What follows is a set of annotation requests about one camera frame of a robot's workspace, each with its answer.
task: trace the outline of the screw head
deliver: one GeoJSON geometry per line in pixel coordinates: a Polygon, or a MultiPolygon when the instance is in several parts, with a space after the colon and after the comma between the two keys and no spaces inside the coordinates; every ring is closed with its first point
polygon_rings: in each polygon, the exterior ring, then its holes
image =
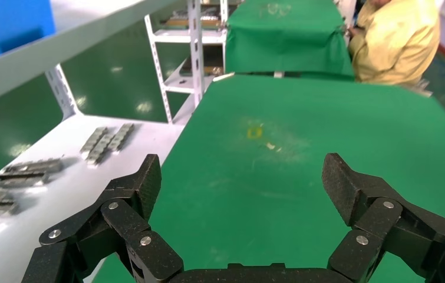
{"type": "Polygon", "coordinates": [[[386,208],[394,208],[394,204],[392,202],[384,202],[384,206],[386,208]]]}
{"type": "Polygon", "coordinates": [[[61,234],[61,230],[56,229],[49,233],[49,238],[51,238],[51,239],[57,238],[57,237],[59,237],[60,234],[61,234]]]}
{"type": "Polygon", "coordinates": [[[147,246],[151,242],[151,237],[145,236],[141,239],[141,246],[147,246]]]}
{"type": "Polygon", "coordinates": [[[368,239],[365,236],[357,236],[356,241],[362,245],[368,245],[368,239]]]}
{"type": "Polygon", "coordinates": [[[115,209],[117,207],[118,207],[118,203],[117,202],[112,202],[112,203],[110,203],[110,205],[108,205],[109,209],[115,209]]]}

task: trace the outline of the yellow stain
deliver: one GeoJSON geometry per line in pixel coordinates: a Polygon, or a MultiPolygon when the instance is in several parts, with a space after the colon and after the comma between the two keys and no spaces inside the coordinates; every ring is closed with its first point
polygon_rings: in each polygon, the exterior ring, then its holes
{"type": "Polygon", "coordinates": [[[262,137],[262,127],[251,127],[246,131],[246,137],[249,139],[258,139],[262,137]]]}

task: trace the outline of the shelf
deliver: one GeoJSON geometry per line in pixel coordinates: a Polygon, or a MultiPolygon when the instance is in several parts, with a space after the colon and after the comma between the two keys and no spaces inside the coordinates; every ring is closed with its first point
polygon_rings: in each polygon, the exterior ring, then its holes
{"type": "Polygon", "coordinates": [[[136,172],[147,154],[158,154],[163,163],[183,129],[166,123],[76,115],[17,157],[13,163],[63,156],[64,170],[44,187],[14,189],[21,211],[0,218],[0,282],[21,282],[44,230],[94,203],[111,179],[136,172]],[[124,123],[136,126],[122,151],[108,154],[97,168],[87,167],[79,151],[94,129],[107,126],[117,131],[124,123]]]}
{"type": "MultiPolygon", "coordinates": [[[[184,77],[180,75],[180,69],[184,65],[184,60],[182,64],[169,76],[169,78],[163,83],[165,85],[166,91],[172,91],[174,93],[192,93],[194,91],[193,78],[184,77]]],[[[205,90],[208,88],[209,84],[212,82],[213,75],[205,76],[205,90]]]]}
{"type": "MultiPolygon", "coordinates": [[[[191,36],[188,29],[160,29],[154,33],[155,42],[190,43],[191,36]]],[[[202,41],[204,44],[223,44],[226,35],[222,31],[203,30],[202,41]]]]}
{"type": "Polygon", "coordinates": [[[173,122],[175,125],[186,125],[191,115],[195,112],[195,95],[191,94],[187,97],[184,104],[179,108],[177,114],[173,118],[173,122]]]}
{"type": "Polygon", "coordinates": [[[52,0],[57,32],[0,55],[0,96],[176,0],[52,0]]]}

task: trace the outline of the yellow shirt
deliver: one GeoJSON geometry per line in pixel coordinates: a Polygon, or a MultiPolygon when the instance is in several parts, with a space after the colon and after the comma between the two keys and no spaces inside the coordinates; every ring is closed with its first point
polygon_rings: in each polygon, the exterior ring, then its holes
{"type": "Polygon", "coordinates": [[[374,84],[416,84],[439,46],[434,0],[392,0],[376,10],[370,0],[358,25],[365,34],[349,44],[356,79],[374,84]]]}

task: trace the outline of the green cloth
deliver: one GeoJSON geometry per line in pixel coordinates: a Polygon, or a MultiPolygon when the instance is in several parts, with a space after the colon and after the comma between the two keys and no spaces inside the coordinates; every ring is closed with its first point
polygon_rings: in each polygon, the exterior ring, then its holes
{"type": "MultiPolygon", "coordinates": [[[[438,101],[399,87],[236,75],[211,83],[167,157],[151,226],[186,270],[325,268],[349,231],[322,187],[329,152],[445,217],[438,101]]],[[[128,277],[117,266],[107,261],[95,282],[128,277]]],[[[423,279],[387,254],[370,282],[423,279]]]]}
{"type": "Polygon", "coordinates": [[[354,78],[344,24],[328,0],[247,0],[228,20],[226,71],[296,71],[354,78]]]}

